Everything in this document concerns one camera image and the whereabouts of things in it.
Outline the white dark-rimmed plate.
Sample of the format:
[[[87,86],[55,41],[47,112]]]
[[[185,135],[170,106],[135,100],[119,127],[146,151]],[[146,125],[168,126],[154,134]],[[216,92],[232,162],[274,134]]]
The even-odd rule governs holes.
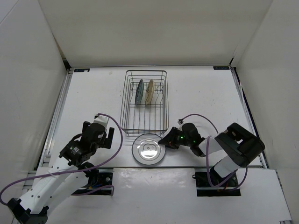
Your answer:
[[[166,152],[165,146],[158,143],[161,139],[153,133],[138,136],[131,148],[133,158],[144,166],[153,166],[161,162]]]

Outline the metal wire dish rack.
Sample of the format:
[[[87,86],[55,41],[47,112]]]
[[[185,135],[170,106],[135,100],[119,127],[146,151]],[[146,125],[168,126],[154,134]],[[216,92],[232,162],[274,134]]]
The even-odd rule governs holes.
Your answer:
[[[141,103],[135,104],[140,80],[144,82]],[[145,104],[148,83],[154,81],[154,93],[149,105]],[[128,70],[123,86],[120,126],[127,135],[153,133],[163,135],[169,128],[168,77],[164,70]]]

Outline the cream floral plate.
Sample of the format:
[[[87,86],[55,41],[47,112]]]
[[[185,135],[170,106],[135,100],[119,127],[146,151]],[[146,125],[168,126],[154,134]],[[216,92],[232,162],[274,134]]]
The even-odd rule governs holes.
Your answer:
[[[147,89],[146,89],[146,95],[145,95],[145,104],[149,105],[152,101],[154,93],[154,81],[151,79],[148,83]]]

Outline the blue patterned plate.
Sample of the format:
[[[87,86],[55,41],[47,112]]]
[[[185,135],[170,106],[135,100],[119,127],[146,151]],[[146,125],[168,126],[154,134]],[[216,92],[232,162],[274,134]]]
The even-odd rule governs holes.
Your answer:
[[[137,89],[136,89],[136,95],[135,95],[135,104],[138,105],[141,103],[142,97],[143,97],[143,91],[144,91],[144,82],[141,79],[138,83]]]

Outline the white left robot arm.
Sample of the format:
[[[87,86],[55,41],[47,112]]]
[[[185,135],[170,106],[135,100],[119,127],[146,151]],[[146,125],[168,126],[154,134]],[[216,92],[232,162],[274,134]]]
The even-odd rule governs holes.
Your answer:
[[[89,162],[99,148],[110,149],[114,128],[106,121],[84,122],[82,133],[75,135],[60,151],[48,174],[24,195],[12,198],[7,207],[21,224],[44,224],[48,215],[79,188],[96,185],[98,169]]]

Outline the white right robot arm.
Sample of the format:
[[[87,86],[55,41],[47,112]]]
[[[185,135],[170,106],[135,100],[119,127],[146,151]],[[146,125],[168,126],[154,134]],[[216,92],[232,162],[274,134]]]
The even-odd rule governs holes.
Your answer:
[[[108,167],[157,167],[164,164],[167,150],[189,149],[206,160],[208,184],[219,187],[240,168],[247,166],[265,149],[264,143],[237,123],[214,136],[203,137],[193,123],[180,120],[164,136],[142,134],[130,147],[123,146]]]

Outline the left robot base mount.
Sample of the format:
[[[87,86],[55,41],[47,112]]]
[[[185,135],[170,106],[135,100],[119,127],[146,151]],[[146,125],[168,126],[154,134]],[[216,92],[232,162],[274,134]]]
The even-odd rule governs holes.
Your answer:
[[[95,177],[89,178],[88,183],[76,190],[73,196],[112,196],[113,169],[98,169]]]

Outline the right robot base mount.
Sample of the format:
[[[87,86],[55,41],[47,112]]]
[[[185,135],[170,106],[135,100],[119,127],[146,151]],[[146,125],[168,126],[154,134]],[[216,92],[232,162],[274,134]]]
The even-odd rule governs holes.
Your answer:
[[[241,191],[237,186],[239,185],[236,174],[233,174],[225,183],[219,185],[223,180],[216,179],[213,174],[210,175],[211,183],[208,182],[207,172],[195,172],[192,175],[195,180],[197,197],[222,197],[222,196],[241,196]]]

